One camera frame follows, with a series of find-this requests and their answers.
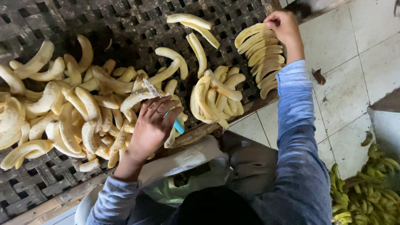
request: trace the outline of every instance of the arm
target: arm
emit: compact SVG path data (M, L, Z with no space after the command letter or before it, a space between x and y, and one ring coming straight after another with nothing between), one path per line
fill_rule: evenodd
M167 140L175 118L183 111L182 107L176 107L165 118L155 113L165 114L179 103L171 97L153 98L143 105L130 144L114 175L107 178L103 190L99 192L88 217L88 225L126 223L135 207L135 198L140 190L138 176L145 161Z
M263 194L256 208L266 223L330 224L330 181L314 139L313 89L297 21L294 14L277 11L265 22L286 45L288 65L276 75L280 99L274 192Z

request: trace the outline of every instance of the knife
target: knife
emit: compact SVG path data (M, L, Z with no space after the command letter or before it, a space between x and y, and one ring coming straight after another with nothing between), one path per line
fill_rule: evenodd
M158 93L157 89L152 84L150 84L150 82L148 82L144 78L143 78L143 82L154 98L155 97L161 98L160 93ZM178 118L175 118L174 127L180 134L183 134L185 132L185 128L182 126L182 124L180 123Z

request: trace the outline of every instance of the white tile floor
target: white tile floor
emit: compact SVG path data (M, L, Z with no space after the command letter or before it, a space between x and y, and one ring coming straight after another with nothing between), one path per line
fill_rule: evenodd
M283 7L294 0L280 0ZM393 1L353 0L300 26L309 68L322 69L324 86L314 86L315 138L328 168L337 162L342 179L367 160L360 143L371 130L365 114L386 93L400 87L400 19ZM276 148L278 101L231 124L230 130ZM46 225L73 224L76 208Z

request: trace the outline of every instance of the sleeve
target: sleeve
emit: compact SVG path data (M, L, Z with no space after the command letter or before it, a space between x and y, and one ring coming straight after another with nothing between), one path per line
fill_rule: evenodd
M108 177L90 212L88 225L122 225L136 204L140 181L128 183Z
M330 180L314 138L313 89L306 62L290 63L276 79L276 180L274 191L256 198L254 208L266 224L331 224Z

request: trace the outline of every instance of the hand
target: hand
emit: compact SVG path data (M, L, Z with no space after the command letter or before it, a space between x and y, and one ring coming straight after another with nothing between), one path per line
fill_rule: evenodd
M143 104L130 144L113 175L115 179L136 182L147 158L167 140L175 118L183 112L183 107L176 107L164 117L168 109L179 103L171 98L152 98Z
M164 118L168 109L179 103L178 100L171 100L171 98L171 95L152 98L143 104L127 148L127 155L130 158L136 161L146 161L167 140L175 118L183 112L183 107L177 107Z
M286 64L305 59L303 41L293 12L275 11L265 18L264 23L276 33L278 40L286 45Z

